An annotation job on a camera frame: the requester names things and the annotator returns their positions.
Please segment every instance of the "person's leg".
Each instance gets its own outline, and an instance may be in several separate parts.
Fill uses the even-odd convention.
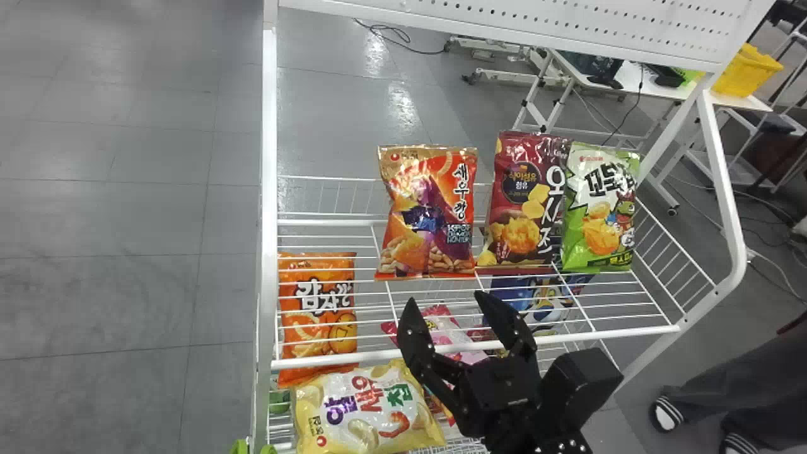
[[[669,431],[682,422],[712,414],[769,406],[807,389],[807,322],[745,355],[693,377],[684,386],[666,386],[651,416]]]
[[[756,448],[783,451],[807,444],[807,393],[769,406],[732,411],[722,426],[727,434],[739,435]]]

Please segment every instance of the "wire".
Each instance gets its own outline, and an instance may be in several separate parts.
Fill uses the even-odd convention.
[[[788,290],[788,289],[786,289],[786,288],[782,287],[781,285],[777,284],[776,282],[774,282],[774,281],[773,281],[771,278],[767,277],[767,275],[765,275],[764,273],[762,273],[762,272],[759,270],[759,268],[757,268],[757,267],[756,267],[756,266],[755,266],[753,263],[749,263],[749,264],[748,264],[748,266],[749,266],[749,267],[751,267],[751,269],[752,269],[752,270],[756,271],[756,272],[757,272],[759,275],[761,275],[761,276],[762,276],[762,277],[763,277],[763,278],[764,278],[764,279],[765,279],[765,280],[766,280],[768,283],[770,283],[770,284],[771,284],[771,285],[773,285],[774,287],[778,288],[778,289],[779,289],[779,290],[781,290],[782,292],[787,293],[787,294],[788,294],[788,295],[790,295],[790,296],[794,296],[794,297],[796,297],[796,298],[797,298],[797,299],[798,299],[798,300],[799,300],[799,301],[800,301],[800,302],[801,302],[803,305],[807,305],[807,300],[805,300],[804,298],[802,298],[801,296],[799,296],[799,295],[798,295],[798,293],[793,293],[793,292],[791,292],[790,290]]]
[[[667,177],[668,177],[668,178],[672,178],[672,179],[674,179],[675,181],[681,182],[681,183],[683,183],[683,184],[686,184],[687,186],[691,186],[691,187],[697,187],[698,189],[705,189],[706,191],[714,191],[714,187],[707,187],[707,186],[701,186],[701,185],[699,185],[699,184],[690,183],[689,181],[684,181],[684,180],[682,180],[682,179],[680,179],[680,178],[677,178],[677,177],[675,177],[675,176],[673,176],[673,175],[670,175],[670,174],[668,174],[668,175],[667,175]],[[780,206],[778,206],[778,205],[776,205],[776,204],[773,204],[773,203],[771,203],[771,202],[768,202],[768,201],[767,201],[767,200],[765,200],[765,199],[760,199],[759,197],[757,197],[757,196],[755,196],[755,195],[751,195],[751,194],[749,194],[749,193],[747,193],[747,192],[742,192],[742,191],[737,191],[737,190],[734,190],[734,194],[736,194],[736,195],[741,195],[741,196],[743,196],[743,197],[748,197],[749,199],[756,200],[757,202],[760,202],[761,204],[765,204],[765,205],[767,205],[768,207],[773,208],[773,209],[775,209],[776,211],[778,211],[778,212],[780,212],[780,213],[784,214],[785,216],[787,216],[787,217],[788,217],[788,219],[789,219],[791,222],[793,222],[793,223],[795,223],[795,222],[796,222],[796,221],[793,219],[793,216],[790,216],[790,213],[788,213],[787,211],[785,211],[785,210],[784,210],[784,208],[781,208]]]
[[[790,241],[785,241],[785,242],[781,242],[781,243],[779,243],[779,244],[771,244],[771,243],[767,242],[767,240],[766,240],[766,239],[765,239],[765,238],[764,238],[764,237],[763,237],[761,234],[759,234],[759,232],[757,232],[757,231],[755,231],[755,230],[748,229],[747,227],[743,227],[743,228],[742,228],[742,230],[743,230],[744,232],[751,232],[751,233],[753,233],[754,235],[756,235],[756,237],[757,237],[757,238],[759,238],[759,240],[760,240],[760,241],[761,241],[761,242],[762,242],[762,243],[763,243],[765,246],[768,246],[768,247],[781,247],[781,246],[784,246],[784,245],[786,245],[786,244],[790,243]]]
[[[610,128],[606,128],[602,123],[600,123],[599,120],[597,120],[597,117],[595,117],[594,114],[592,113],[591,109],[588,108],[588,101],[586,101],[586,99],[574,88],[572,88],[571,91],[574,92],[574,94],[577,95],[578,98],[580,98],[580,101],[583,101],[583,107],[586,108],[586,112],[588,112],[592,120],[594,120],[594,123],[597,123],[605,131],[608,131]]]
[[[747,220],[747,221],[757,221],[757,222],[761,222],[761,223],[763,223],[763,224],[768,224],[768,225],[786,225],[786,224],[787,224],[787,222],[782,222],[782,221],[764,221],[764,220],[762,220],[762,219],[757,219],[757,218],[755,218],[755,217],[749,217],[749,216],[740,216],[740,219],[745,219],[745,220]]]
[[[801,252],[801,253],[802,253],[802,254],[803,254],[805,257],[807,257],[807,254],[805,254],[805,252],[804,252],[803,250],[799,250],[797,247],[793,247],[793,248],[790,250],[790,252],[793,254],[793,258],[796,260],[796,263],[798,263],[800,267],[802,267],[802,268],[807,268],[807,264],[804,264],[804,262],[802,262],[802,261],[801,261],[801,259],[799,259],[798,254],[796,254],[796,251],[797,251],[797,250],[798,250],[799,252]]]
[[[619,123],[619,126],[617,126],[617,128],[614,129],[613,132],[611,132],[611,135],[608,136],[608,138],[605,139],[605,141],[603,141],[603,143],[601,143],[600,145],[605,145],[608,141],[611,140],[611,137],[613,137],[614,134],[619,132],[619,128],[621,128],[622,125],[625,124],[625,121],[628,119],[628,115],[630,115],[630,112],[632,112],[636,107],[638,107],[639,101],[642,100],[642,86],[644,86],[645,84],[645,70],[642,63],[639,63],[639,69],[641,70],[642,76],[639,79],[639,90],[636,96],[636,103],[633,105],[633,107],[630,108],[630,110],[625,114],[625,116],[622,117],[622,121]]]
[[[373,35],[376,35],[377,37],[382,38],[387,42],[397,44],[400,47],[405,48],[407,50],[410,50],[410,51],[412,51],[414,53],[420,53],[420,54],[423,54],[423,55],[439,55],[441,53],[448,52],[445,48],[443,48],[442,50],[438,50],[438,51],[426,51],[426,50],[418,50],[418,49],[415,49],[415,48],[411,48],[411,47],[407,46],[407,44],[410,44],[412,42],[412,38],[409,36],[409,34],[407,32],[405,32],[404,30],[402,30],[400,28],[397,28],[397,27],[391,27],[389,25],[383,25],[381,23],[374,23],[373,25],[367,25],[366,23],[362,23],[362,21],[360,21],[359,19],[355,19],[355,18],[353,18],[353,21],[355,23],[361,25],[362,27],[366,28],[367,30],[369,30],[370,33],[372,33]],[[381,32],[393,32],[401,39],[401,41],[403,41],[403,43],[401,43],[400,41],[393,40],[392,38],[388,38],[388,37],[384,36],[384,34],[382,34]]]

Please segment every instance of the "yellow basket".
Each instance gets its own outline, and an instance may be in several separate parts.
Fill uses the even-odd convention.
[[[770,55],[763,55],[756,47],[746,43],[714,83],[712,90],[745,98],[783,68]]]

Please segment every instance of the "foot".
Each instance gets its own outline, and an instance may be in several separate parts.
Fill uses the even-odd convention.
[[[729,432],[720,443],[720,454],[759,454],[759,449],[748,438]]]
[[[684,415],[667,396],[661,396],[650,406],[650,422],[655,430],[666,434],[684,423]]]

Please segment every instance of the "red snack bag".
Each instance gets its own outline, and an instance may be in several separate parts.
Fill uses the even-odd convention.
[[[550,231],[562,206],[570,147],[571,140],[546,134],[499,135],[478,271],[513,272],[552,262]]]
[[[377,280],[473,273],[476,148],[378,147],[392,207]]]

